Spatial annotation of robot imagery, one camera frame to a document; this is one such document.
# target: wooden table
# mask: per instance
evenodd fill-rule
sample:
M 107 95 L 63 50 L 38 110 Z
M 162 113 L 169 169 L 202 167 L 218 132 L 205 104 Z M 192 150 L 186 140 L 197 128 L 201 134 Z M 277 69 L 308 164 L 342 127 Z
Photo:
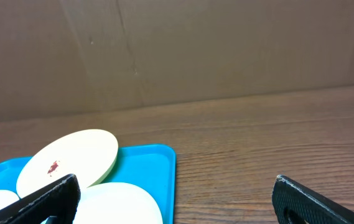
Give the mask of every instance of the wooden table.
M 176 223 L 276 223 L 278 174 L 354 210 L 354 86 L 0 123 L 0 162 L 90 128 L 174 148 Z

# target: red stain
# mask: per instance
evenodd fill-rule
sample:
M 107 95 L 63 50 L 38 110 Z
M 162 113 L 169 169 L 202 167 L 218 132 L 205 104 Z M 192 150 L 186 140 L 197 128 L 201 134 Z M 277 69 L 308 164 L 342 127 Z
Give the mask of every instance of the red stain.
M 52 173 L 53 171 L 55 171 L 55 169 L 59 166 L 59 165 L 58 165 L 58 162 L 59 162 L 59 161 L 55 161 L 55 162 L 51 165 L 50 169 L 48 170 L 47 174 L 49 174 L 50 177 L 52 177 L 52 176 L 51 176 L 51 173 Z

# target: blue tray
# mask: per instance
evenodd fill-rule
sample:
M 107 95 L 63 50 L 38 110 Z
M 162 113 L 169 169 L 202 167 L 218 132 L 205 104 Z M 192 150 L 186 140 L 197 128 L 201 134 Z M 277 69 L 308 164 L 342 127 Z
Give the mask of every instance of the blue tray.
M 16 180 L 31 157 L 0 163 L 0 190 L 16 193 Z M 164 224 L 174 220 L 175 152 L 169 146 L 150 144 L 119 149 L 118 158 L 102 183 L 125 182 L 146 190 L 157 202 Z

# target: teal object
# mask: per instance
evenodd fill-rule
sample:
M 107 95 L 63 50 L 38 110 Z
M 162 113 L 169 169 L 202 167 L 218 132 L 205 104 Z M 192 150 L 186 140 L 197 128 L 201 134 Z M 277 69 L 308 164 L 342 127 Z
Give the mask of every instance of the teal object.
M 0 190 L 16 193 L 16 180 L 31 157 L 0 163 Z M 163 223 L 174 222 L 176 156 L 163 144 L 121 147 L 110 174 L 102 181 L 125 182 L 146 190 L 160 208 Z

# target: brown cardboard backdrop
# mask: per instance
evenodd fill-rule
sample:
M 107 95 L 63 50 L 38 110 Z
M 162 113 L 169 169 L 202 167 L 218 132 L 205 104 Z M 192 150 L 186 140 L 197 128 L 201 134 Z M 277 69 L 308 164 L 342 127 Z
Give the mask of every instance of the brown cardboard backdrop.
M 354 1 L 0 0 L 0 121 L 354 85 Z

